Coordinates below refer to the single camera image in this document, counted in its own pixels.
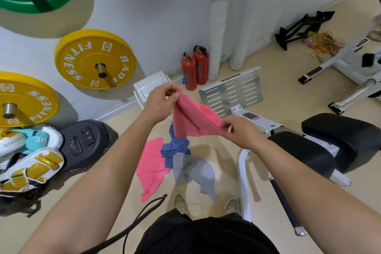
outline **yellow weight plate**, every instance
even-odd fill
[[[95,90],[120,86],[136,68],[134,53],[123,39],[96,29],[64,36],[56,46],[55,62],[64,79]]]
[[[44,122],[60,108],[57,93],[46,83],[18,73],[0,71],[0,127]]]

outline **white wall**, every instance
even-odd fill
[[[263,0],[252,45],[331,1]],[[244,8],[245,0],[231,0],[224,55],[234,49]],[[38,78],[61,94],[62,110],[54,124],[98,119],[133,101],[134,82],[158,70],[169,75],[180,72],[184,51],[190,52],[196,44],[208,45],[209,9],[210,0],[71,0],[40,15],[0,10],[1,70]],[[81,28],[107,30],[130,44],[139,66],[127,83],[97,92],[78,89],[60,76],[54,65],[55,45],[60,37]]]

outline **gray cloth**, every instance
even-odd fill
[[[212,200],[216,198],[214,182],[216,174],[212,166],[203,158],[184,153],[173,156],[173,175],[176,185],[184,185],[191,180],[201,187],[201,193],[207,194]]]

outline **fire extinguisher label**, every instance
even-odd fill
[[[189,86],[188,74],[187,74],[187,73],[184,73],[184,84],[185,84],[186,86]]]
[[[202,77],[202,68],[201,68],[201,66],[202,66],[202,64],[200,64],[200,63],[196,64],[196,70],[197,70],[197,77],[198,78]]]

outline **hand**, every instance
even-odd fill
[[[253,150],[256,144],[266,140],[257,127],[245,117],[224,118],[221,128],[228,129],[230,126],[232,126],[230,133],[226,132],[222,136],[243,149]]]
[[[171,114],[172,107],[179,99],[179,92],[180,89],[174,83],[165,83],[155,87],[149,93],[142,116],[151,121],[152,126],[164,121]]]

